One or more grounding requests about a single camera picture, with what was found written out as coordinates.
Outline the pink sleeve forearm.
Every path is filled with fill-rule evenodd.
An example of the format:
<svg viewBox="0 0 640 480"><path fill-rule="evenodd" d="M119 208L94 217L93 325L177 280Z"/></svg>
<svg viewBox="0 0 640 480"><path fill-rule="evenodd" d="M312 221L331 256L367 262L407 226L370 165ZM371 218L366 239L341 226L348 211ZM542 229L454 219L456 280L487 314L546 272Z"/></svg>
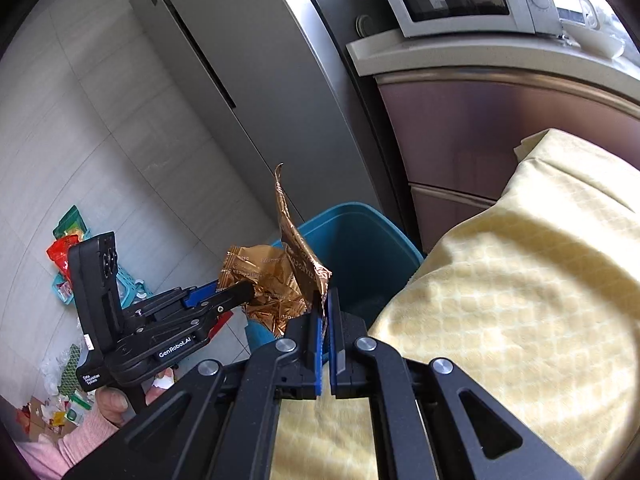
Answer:
<svg viewBox="0 0 640 480"><path fill-rule="evenodd" d="M56 442L42 434L37 442L17 443L16 447L38 479L62 479L117 431L126 411L127 404L117 408L99 405L78 428Z"/></svg>

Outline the person's left hand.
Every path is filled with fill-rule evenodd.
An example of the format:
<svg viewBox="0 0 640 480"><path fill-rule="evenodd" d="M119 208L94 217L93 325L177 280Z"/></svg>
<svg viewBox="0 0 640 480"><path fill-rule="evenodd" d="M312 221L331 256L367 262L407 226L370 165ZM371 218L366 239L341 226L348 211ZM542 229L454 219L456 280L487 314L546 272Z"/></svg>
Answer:
<svg viewBox="0 0 640 480"><path fill-rule="evenodd" d="M143 390L144 403L152 404L175 383L175 372L166 368L157 374L151 385ZM111 424L121 427L131 418L134 409L130 406L132 393L127 394L115 388L101 387L96 390L96 406L99 413Z"/></svg>

